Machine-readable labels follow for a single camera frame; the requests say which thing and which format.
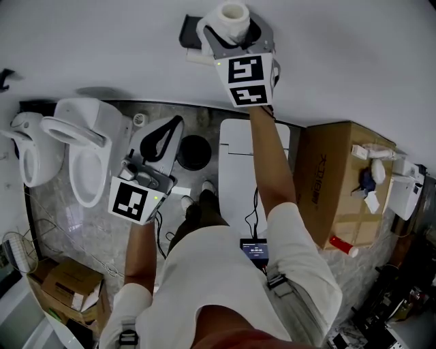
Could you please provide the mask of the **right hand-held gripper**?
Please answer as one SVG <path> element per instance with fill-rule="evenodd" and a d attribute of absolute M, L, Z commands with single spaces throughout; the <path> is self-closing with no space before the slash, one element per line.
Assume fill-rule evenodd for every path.
<path fill-rule="evenodd" d="M 228 44 L 209 26 L 204 26 L 202 19 L 198 23 L 198 36 L 204 52 L 209 46 L 234 107 L 272 104 L 281 66 L 275 59 L 273 30 L 260 16 L 250 15 L 249 29 L 241 44 Z"/>

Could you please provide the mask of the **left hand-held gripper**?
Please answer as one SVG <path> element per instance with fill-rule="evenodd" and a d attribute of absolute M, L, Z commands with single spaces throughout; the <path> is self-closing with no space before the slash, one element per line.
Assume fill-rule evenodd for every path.
<path fill-rule="evenodd" d="M 176 115 L 134 134 L 130 152 L 121 160 L 121 171 L 111 180 L 109 213 L 139 225 L 152 220 L 177 183 L 171 172 L 184 126 L 183 118 Z"/>

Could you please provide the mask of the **white toilet paper roll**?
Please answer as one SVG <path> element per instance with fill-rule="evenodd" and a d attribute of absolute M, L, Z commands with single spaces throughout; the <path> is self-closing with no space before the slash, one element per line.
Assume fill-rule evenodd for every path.
<path fill-rule="evenodd" d="M 250 12 L 245 3 L 239 0 L 226 0 L 210 11 L 203 19 L 228 44 L 241 44 L 248 33 Z"/>

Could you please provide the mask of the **person's right forearm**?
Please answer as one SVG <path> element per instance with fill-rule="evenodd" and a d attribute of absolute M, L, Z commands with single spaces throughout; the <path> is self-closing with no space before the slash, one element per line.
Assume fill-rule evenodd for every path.
<path fill-rule="evenodd" d="M 285 202 L 296 203 L 292 171 L 273 117 L 260 106 L 249 108 L 255 179 L 265 215 Z"/>

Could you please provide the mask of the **person's left forearm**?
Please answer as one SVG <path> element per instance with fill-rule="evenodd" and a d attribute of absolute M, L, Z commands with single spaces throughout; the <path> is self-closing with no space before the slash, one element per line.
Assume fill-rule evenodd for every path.
<path fill-rule="evenodd" d="M 131 225 L 127 243 L 124 284 L 139 284 L 153 294 L 157 272 L 155 223 Z"/>

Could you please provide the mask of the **white toilet with closed lid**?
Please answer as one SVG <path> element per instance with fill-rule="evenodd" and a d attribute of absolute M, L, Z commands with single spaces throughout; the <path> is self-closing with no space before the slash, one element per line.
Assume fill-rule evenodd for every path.
<path fill-rule="evenodd" d="M 266 236 L 262 201 L 254 205 L 257 187 L 253 165 L 251 124 L 243 119 L 226 119 L 219 133 L 218 192 L 221 216 L 240 238 L 257 233 Z"/>

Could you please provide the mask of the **person's dark trousers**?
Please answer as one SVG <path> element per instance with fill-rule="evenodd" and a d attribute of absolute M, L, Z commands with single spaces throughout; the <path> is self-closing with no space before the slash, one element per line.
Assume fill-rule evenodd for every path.
<path fill-rule="evenodd" d="M 171 252 L 189 233 L 209 226 L 229 226 L 229 224 L 221 216 L 218 196 L 204 191 L 185 212 L 185 220 L 174 234 L 168 252 Z"/>

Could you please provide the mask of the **large brown cardboard box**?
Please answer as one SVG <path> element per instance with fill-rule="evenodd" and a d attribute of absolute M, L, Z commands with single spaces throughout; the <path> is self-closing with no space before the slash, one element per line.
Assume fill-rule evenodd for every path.
<path fill-rule="evenodd" d="M 312 239 L 321 249 L 333 249 L 331 236 L 356 247 L 369 247 L 377 237 L 388 197 L 392 161 L 383 161 L 386 179 L 376 185 L 379 208 L 371 214 L 364 200 L 352 198 L 360 187 L 359 174 L 370 160 L 351 154 L 352 145 L 396 145 L 378 133 L 352 122 L 311 126 L 301 131 L 294 184 L 297 205 Z"/>

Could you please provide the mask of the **open cardboard box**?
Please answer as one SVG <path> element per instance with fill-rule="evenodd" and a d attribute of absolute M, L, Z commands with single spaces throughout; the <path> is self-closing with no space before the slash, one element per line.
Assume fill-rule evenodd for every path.
<path fill-rule="evenodd" d="M 38 262 L 27 275 L 41 308 L 55 320 L 72 320 L 100 335 L 111 308 L 104 276 L 71 259 L 58 263 L 51 258 Z"/>

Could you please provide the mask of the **long pink tool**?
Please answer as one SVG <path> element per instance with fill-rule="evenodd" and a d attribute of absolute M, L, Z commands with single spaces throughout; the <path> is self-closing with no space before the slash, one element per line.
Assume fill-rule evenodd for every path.
<path fill-rule="evenodd" d="M 362 146 L 367 150 L 367 157 L 370 159 L 380 159 L 382 161 L 395 161 L 399 159 L 406 159 L 407 155 L 395 151 L 389 147 L 378 144 L 365 144 Z"/>

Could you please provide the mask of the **purple cloth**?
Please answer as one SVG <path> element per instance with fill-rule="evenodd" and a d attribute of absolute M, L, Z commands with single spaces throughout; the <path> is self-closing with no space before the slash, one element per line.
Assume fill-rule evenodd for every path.
<path fill-rule="evenodd" d="M 372 172 L 369 167 L 362 169 L 359 174 L 359 189 L 365 193 L 373 192 L 376 188 L 376 182 L 372 177 Z"/>

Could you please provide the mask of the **white oval pad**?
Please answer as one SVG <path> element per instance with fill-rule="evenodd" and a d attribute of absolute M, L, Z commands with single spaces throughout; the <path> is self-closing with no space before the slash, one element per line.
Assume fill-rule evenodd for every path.
<path fill-rule="evenodd" d="M 386 179 L 384 164 L 378 158 L 371 160 L 371 176 L 377 185 L 382 184 Z"/>

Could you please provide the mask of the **white crumpled tissue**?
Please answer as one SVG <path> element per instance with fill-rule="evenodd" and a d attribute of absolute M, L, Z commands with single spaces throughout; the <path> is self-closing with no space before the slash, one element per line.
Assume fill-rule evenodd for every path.
<path fill-rule="evenodd" d="M 364 202 L 371 212 L 371 214 L 376 214 L 378 208 L 379 208 L 379 201 L 377 199 L 377 192 L 371 191 L 367 194 L 367 196 L 364 199 Z"/>

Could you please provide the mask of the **red spray can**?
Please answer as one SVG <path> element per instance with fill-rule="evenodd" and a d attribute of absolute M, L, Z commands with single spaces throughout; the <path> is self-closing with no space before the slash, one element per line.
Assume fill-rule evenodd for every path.
<path fill-rule="evenodd" d="M 337 236 L 331 236 L 330 244 L 352 258 L 355 258 L 358 255 L 357 247 L 340 239 Z"/>

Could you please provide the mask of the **dark equipment pile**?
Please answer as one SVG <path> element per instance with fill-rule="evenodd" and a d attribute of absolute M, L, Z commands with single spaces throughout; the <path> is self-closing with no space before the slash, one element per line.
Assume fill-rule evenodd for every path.
<path fill-rule="evenodd" d="M 436 280 L 425 270 L 377 267 L 377 279 L 329 349 L 428 349 L 436 334 Z"/>

